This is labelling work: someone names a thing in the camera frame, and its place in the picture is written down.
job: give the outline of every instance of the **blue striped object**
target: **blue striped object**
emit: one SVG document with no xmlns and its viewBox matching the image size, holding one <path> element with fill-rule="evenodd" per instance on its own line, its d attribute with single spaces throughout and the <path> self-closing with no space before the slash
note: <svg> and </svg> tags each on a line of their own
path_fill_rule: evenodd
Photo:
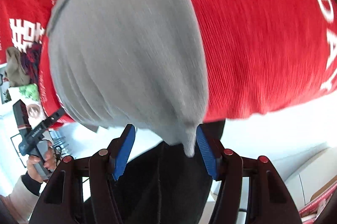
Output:
<svg viewBox="0 0 337 224">
<path fill-rule="evenodd" d="M 215 156 L 211 150 L 211 147 L 208 145 L 206 137 L 200 126 L 197 127 L 197 143 L 198 143 L 201 155 L 203 156 L 203 162 L 206 166 L 208 174 L 214 180 L 216 180 L 219 174 L 216 168 Z"/>
<path fill-rule="evenodd" d="M 128 135 L 125 138 L 125 141 L 116 157 L 115 170 L 112 174 L 115 181 L 117 181 L 119 177 L 124 173 L 127 161 L 131 153 L 132 146 L 134 146 L 135 138 L 136 138 L 136 128 L 134 126 L 131 126 L 130 131 L 128 132 Z"/>
</svg>

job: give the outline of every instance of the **black pants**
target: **black pants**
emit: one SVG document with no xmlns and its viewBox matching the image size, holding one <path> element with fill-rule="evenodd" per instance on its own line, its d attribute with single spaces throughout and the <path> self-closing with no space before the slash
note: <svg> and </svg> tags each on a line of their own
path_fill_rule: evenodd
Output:
<svg viewBox="0 0 337 224">
<path fill-rule="evenodd" d="M 215 138 L 224 124 L 210 124 Z M 198 224 L 211 184 L 197 145 L 187 158 L 182 145 L 162 142 L 127 164 L 113 192 L 124 224 Z M 85 207 L 94 224 L 90 199 Z"/>
</svg>

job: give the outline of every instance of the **dark purple cloth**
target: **dark purple cloth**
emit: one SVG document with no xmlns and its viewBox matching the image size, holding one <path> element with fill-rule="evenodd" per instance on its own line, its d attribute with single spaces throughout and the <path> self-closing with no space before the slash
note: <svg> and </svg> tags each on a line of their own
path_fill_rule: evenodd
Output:
<svg viewBox="0 0 337 224">
<path fill-rule="evenodd" d="M 27 48 L 27 53 L 21 53 L 21 65 L 31 84 L 38 84 L 41 49 L 41 44 L 33 43 L 31 48 Z"/>
</svg>

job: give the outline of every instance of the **red ribbed fabric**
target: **red ribbed fabric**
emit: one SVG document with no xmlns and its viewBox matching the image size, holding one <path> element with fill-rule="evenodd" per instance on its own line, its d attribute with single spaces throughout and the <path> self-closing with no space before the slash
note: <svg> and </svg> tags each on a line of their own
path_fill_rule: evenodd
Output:
<svg viewBox="0 0 337 224">
<path fill-rule="evenodd" d="M 330 56 L 327 31 L 337 33 L 328 0 L 322 1 L 322 8 L 330 11 L 328 19 L 318 0 L 192 3 L 208 70 L 206 122 L 264 114 L 336 89 L 332 76 L 337 62 L 326 68 Z M 331 4 L 337 14 L 333 0 Z M 330 77 L 332 88 L 321 89 Z"/>
</svg>

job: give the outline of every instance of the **brown cloth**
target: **brown cloth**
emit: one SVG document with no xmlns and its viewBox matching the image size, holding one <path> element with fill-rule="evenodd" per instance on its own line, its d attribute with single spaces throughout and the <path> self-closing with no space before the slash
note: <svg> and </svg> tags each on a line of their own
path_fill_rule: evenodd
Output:
<svg viewBox="0 0 337 224">
<path fill-rule="evenodd" d="M 26 75 L 21 65 L 20 55 L 21 52 L 15 47 L 6 49 L 7 66 L 5 76 L 8 78 L 11 87 L 28 85 L 30 82 L 29 75 Z"/>
</svg>

